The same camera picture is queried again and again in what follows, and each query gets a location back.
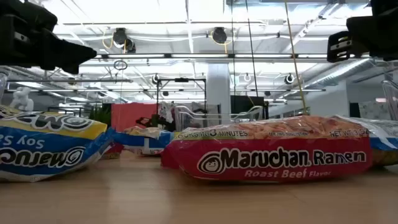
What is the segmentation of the silver ceiling duct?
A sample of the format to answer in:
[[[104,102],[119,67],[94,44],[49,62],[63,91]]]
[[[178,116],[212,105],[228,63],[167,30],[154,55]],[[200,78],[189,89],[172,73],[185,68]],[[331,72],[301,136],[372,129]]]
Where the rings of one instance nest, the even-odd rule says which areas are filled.
[[[309,80],[305,83],[304,88],[313,88],[314,86],[328,86],[337,84],[340,80],[348,78],[357,73],[363,72],[376,65],[376,60],[373,58],[363,58],[355,60],[350,63],[340,63],[335,67],[325,70],[313,80]]]

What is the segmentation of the clear plastic bin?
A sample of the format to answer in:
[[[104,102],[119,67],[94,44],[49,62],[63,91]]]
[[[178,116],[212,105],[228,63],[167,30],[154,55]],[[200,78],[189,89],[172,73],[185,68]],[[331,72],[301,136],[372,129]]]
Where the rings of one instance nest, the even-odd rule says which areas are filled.
[[[383,80],[381,83],[391,120],[398,121],[398,84],[390,80]]]
[[[187,128],[207,128],[221,124],[233,124],[264,119],[263,106],[253,106],[250,110],[240,113],[207,112],[204,109],[190,110],[186,106],[176,106],[175,109],[176,131]]]
[[[2,96],[4,94],[4,90],[6,89],[7,84],[7,75],[4,72],[0,72],[0,103],[2,100]]]

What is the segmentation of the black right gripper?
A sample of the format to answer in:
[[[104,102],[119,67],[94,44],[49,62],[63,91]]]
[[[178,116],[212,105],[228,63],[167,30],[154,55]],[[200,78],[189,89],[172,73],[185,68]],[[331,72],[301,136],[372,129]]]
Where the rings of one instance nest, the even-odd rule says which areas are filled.
[[[351,17],[346,26],[348,31],[329,36],[328,62],[348,60],[351,52],[368,53],[384,61],[398,60],[398,14]]]

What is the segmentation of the long ceiling light bar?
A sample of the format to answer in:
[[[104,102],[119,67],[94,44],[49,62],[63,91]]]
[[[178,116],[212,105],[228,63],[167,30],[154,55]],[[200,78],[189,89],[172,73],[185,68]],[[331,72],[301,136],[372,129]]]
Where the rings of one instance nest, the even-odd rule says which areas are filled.
[[[131,58],[188,58],[188,59],[214,59],[214,58],[315,58],[326,59],[327,54],[99,54],[95,59],[131,59]]]

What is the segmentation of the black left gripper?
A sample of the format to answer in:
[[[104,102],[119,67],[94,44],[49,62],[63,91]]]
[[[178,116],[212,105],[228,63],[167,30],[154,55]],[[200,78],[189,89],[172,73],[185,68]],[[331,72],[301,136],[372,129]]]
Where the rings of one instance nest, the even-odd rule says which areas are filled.
[[[59,39],[52,32],[40,30],[23,34],[14,30],[0,30],[0,65],[56,67],[71,74],[79,74],[79,66],[97,56],[90,47]]]

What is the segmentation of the green leafy plant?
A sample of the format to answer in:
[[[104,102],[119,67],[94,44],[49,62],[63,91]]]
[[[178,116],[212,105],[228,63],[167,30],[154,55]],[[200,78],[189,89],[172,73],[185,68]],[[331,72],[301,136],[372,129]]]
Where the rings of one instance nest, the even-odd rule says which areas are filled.
[[[106,124],[108,127],[111,126],[111,108],[110,107],[99,107],[94,106],[89,115],[89,119],[98,121],[100,123]]]

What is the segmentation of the narrow black panel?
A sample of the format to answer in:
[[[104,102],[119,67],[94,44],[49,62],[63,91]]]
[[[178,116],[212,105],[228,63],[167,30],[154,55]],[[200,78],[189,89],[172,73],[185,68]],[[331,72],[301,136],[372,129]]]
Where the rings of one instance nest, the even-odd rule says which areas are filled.
[[[353,117],[353,118],[361,117],[359,103],[350,103],[349,104],[349,116]]]

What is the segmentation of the white square pillar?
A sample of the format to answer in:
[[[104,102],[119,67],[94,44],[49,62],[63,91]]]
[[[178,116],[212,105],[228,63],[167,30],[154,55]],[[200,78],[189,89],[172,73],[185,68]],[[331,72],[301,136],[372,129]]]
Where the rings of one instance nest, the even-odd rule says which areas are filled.
[[[231,112],[230,74],[227,63],[209,63],[206,97],[210,105],[220,105],[221,124],[229,124]]]

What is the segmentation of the black monitor panel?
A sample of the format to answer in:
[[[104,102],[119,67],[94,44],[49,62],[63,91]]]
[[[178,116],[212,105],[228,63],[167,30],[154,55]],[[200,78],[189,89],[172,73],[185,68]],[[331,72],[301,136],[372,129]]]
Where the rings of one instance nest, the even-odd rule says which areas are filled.
[[[262,107],[262,119],[269,119],[269,103],[261,96],[231,95],[231,112],[248,112],[255,106]]]

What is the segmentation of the blue soy sauce ramen pack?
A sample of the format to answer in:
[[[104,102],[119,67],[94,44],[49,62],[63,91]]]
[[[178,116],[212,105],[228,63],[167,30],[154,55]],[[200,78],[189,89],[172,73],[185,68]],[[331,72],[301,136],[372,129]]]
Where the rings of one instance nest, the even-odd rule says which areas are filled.
[[[140,156],[158,156],[174,138],[175,133],[160,128],[134,126],[114,134],[114,141],[124,150]]]
[[[92,119],[0,105],[0,182],[38,182],[86,168],[110,149],[115,133]]]
[[[398,165],[398,121],[338,117],[358,123],[368,130],[373,150],[373,166]]]

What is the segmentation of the red roast beef ramen pack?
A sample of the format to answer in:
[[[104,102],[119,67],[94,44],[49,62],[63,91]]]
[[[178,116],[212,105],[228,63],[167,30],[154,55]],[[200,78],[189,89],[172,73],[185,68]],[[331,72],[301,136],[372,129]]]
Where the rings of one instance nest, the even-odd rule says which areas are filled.
[[[371,167],[367,129],[337,116],[296,116],[177,133],[162,167],[198,178],[296,182],[360,174]]]

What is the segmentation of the patterned white screen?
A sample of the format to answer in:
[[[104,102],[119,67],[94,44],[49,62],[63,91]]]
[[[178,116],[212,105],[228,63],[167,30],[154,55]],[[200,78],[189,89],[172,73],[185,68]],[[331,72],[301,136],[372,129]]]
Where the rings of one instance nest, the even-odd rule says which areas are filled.
[[[388,106],[386,103],[380,103],[376,101],[367,101],[358,103],[359,112],[362,118],[366,119],[384,119],[390,120]]]

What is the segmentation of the red-orange partition panel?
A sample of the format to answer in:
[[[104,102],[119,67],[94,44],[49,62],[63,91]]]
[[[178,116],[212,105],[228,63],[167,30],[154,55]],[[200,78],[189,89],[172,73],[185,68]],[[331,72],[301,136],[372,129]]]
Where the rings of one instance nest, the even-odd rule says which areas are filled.
[[[141,127],[136,121],[141,117],[150,118],[155,112],[156,104],[153,103],[112,104],[111,127],[119,132],[134,126]]]

